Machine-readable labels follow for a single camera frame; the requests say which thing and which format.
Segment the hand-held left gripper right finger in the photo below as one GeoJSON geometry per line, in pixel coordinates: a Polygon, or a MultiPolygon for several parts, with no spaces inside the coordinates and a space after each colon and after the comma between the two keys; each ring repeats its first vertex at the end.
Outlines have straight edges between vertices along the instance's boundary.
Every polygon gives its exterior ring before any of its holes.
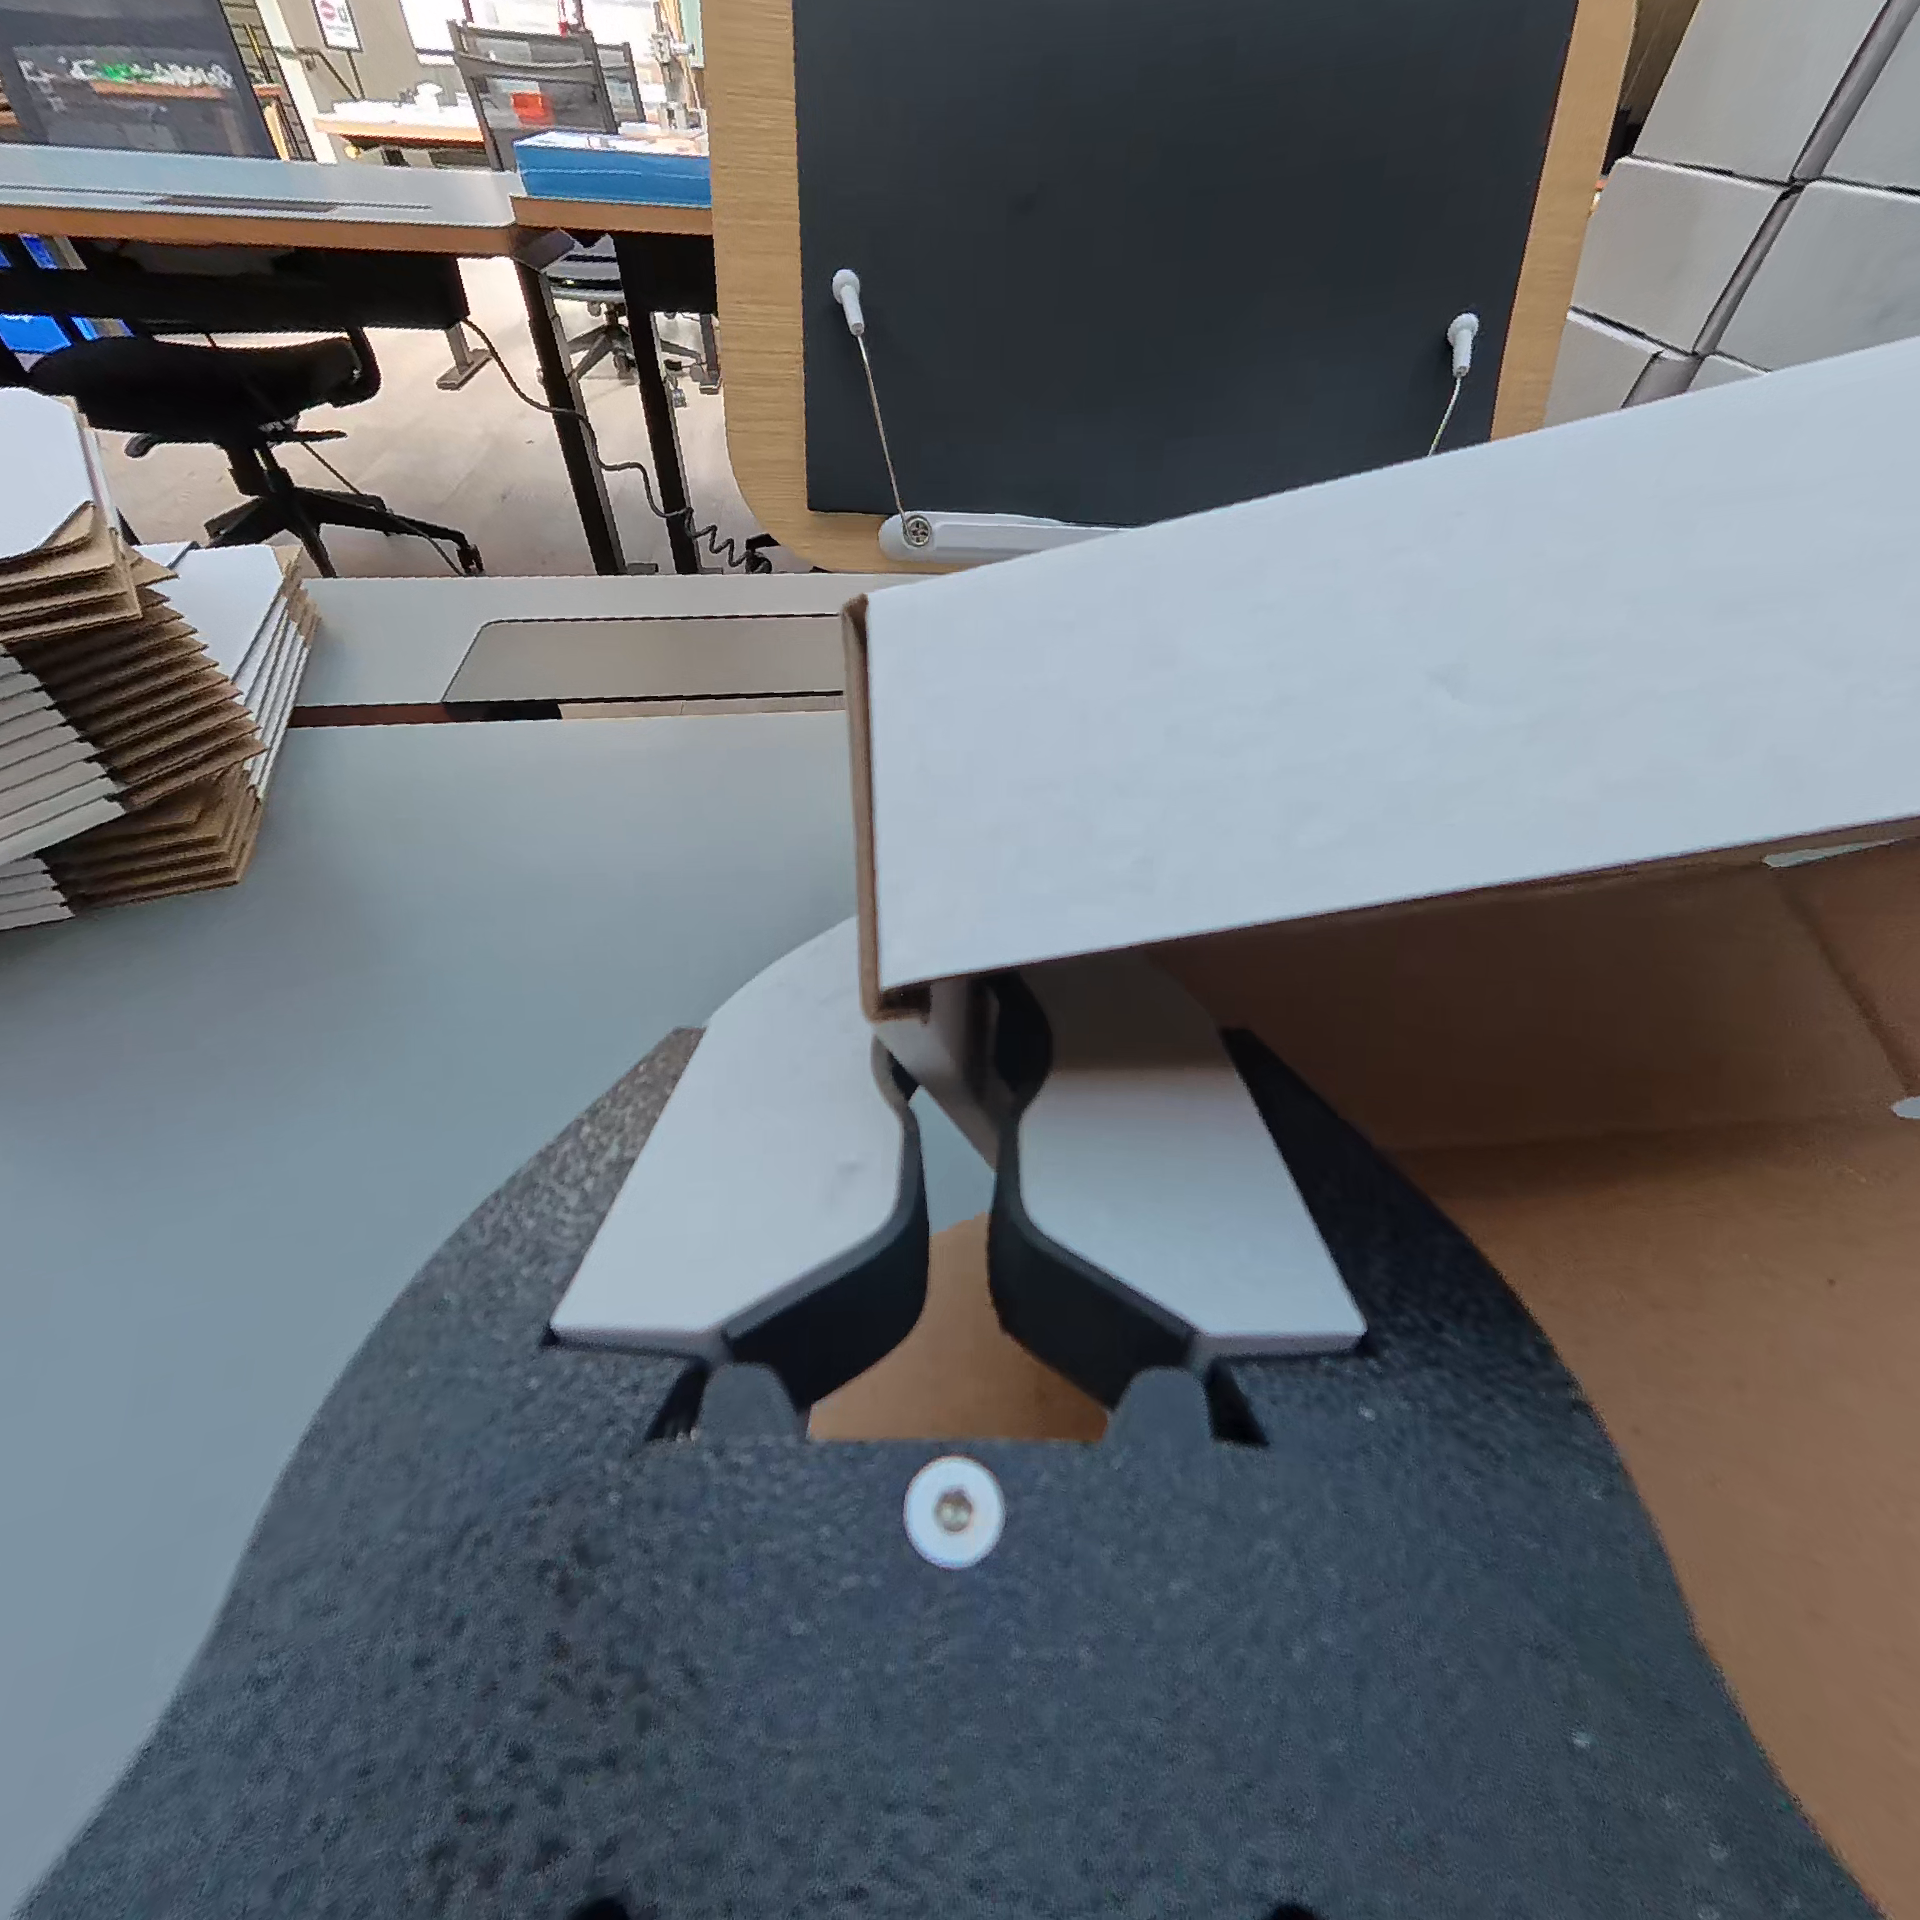
{"type": "Polygon", "coordinates": [[[994,979],[1005,1332],[1099,1405],[1368,1326],[1214,1017],[1158,966],[994,979]]]}

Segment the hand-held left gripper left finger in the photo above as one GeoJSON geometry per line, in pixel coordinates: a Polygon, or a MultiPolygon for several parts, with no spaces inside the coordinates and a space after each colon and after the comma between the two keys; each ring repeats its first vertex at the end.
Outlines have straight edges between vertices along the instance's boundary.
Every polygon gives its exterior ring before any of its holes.
{"type": "Polygon", "coordinates": [[[551,1332],[759,1365],[811,1409],[920,1323],[929,1242],[921,1129],[845,920],[714,1013],[551,1332]]]}

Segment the white cardboard box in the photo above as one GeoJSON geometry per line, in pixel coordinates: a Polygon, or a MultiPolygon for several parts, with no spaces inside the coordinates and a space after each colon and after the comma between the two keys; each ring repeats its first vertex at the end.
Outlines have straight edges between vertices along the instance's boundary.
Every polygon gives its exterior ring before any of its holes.
{"type": "Polygon", "coordinates": [[[873,1017],[1170,960],[1546,1309],[1915,1915],[1915,340],[848,609],[873,1017]]]}

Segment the blue flat box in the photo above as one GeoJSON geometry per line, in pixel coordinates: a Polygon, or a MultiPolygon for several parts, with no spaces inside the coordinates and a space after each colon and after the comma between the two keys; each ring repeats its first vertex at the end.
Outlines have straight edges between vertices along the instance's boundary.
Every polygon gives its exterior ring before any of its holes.
{"type": "Polygon", "coordinates": [[[629,129],[554,129],[515,142],[527,196],[577,204],[710,208],[711,157],[702,136],[629,129]]]}

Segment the white plastic bar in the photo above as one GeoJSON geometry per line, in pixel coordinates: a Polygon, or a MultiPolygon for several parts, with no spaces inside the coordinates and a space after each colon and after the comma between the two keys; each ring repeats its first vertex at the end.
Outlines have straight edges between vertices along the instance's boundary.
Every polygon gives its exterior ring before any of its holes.
{"type": "Polygon", "coordinates": [[[899,512],[879,529],[879,549],[910,570],[971,570],[1111,538],[1121,529],[1010,512],[899,512]]]}

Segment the stack of flat cardboard sheets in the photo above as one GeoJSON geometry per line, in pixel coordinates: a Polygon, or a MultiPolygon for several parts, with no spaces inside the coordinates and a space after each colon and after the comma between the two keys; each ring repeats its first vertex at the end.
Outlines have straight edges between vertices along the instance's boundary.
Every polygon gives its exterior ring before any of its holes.
{"type": "Polygon", "coordinates": [[[223,891],[319,613],[293,546],[141,546],[86,414],[3,395],[3,931],[223,891]]]}

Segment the wood-edged desk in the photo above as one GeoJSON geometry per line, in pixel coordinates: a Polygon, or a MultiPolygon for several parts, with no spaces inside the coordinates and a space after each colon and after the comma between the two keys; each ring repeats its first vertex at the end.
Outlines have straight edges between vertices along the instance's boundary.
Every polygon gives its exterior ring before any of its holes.
{"type": "Polygon", "coordinates": [[[520,226],[513,262],[536,350],[541,398],[555,425],[594,570],[599,573],[624,573],[629,562],[609,505],[609,473],[591,433],[544,270],[558,266],[574,245],[609,238],[617,267],[617,290],[629,307],[639,395],[651,451],[651,461],[643,467],[641,478],[651,488],[674,571],[699,573],[702,560],[694,538],[681,440],[662,368],[656,322],[667,315],[690,315],[704,329],[704,346],[717,347],[719,298],[711,213],[707,208],[563,202],[529,194],[517,194],[513,204],[520,226]]]}

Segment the wooden desk with black legs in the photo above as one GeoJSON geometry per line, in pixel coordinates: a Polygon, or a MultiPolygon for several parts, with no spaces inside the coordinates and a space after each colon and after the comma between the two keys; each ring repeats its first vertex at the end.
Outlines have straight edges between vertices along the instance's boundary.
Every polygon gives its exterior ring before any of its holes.
{"type": "Polygon", "coordinates": [[[522,238],[498,174],[6,147],[6,242],[115,245],[79,273],[6,252],[6,310],[191,346],[301,346],[470,321],[467,256],[522,238]]]}

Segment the stack of white folded boxes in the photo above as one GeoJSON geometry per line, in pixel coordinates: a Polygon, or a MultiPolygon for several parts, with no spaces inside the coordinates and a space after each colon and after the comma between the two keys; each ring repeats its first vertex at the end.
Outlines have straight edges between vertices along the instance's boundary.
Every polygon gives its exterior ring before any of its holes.
{"type": "Polygon", "coordinates": [[[1918,5],[1695,5],[1587,228],[1546,422],[1918,334],[1918,5]]]}

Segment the black mesh office chair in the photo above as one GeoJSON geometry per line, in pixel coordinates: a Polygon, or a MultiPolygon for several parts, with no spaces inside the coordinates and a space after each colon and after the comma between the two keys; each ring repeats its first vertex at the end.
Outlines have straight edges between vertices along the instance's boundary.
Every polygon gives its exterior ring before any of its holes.
{"type": "MultiPolygon", "coordinates": [[[[454,25],[451,37],[489,161],[502,174],[517,174],[515,142],[520,138],[554,129],[603,136],[656,129],[643,120],[639,76],[632,70],[624,90],[617,92],[616,58],[594,41],[558,35],[509,37],[467,24],[454,25]]],[[[554,302],[584,304],[594,313],[592,331],[584,338],[566,338],[571,370],[584,376],[610,358],[616,372],[637,378],[629,307],[617,290],[610,240],[574,245],[558,266],[544,270],[544,281],[554,302]]],[[[719,346],[707,347],[702,325],[690,315],[685,317],[694,325],[690,337],[670,331],[663,337],[670,366],[667,388],[680,408],[687,402],[685,372],[694,372],[702,393],[719,393],[723,386],[719,346]]]]}

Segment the dark display screen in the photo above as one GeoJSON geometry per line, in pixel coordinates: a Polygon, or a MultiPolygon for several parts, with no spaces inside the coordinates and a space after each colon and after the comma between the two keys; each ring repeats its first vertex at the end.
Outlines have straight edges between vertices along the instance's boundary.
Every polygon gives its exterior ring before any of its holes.
{"type": "Polygon", "coordinates": [[[280,156],[218,3],[6,3],[3,84],[34,147],[280,156]]]}

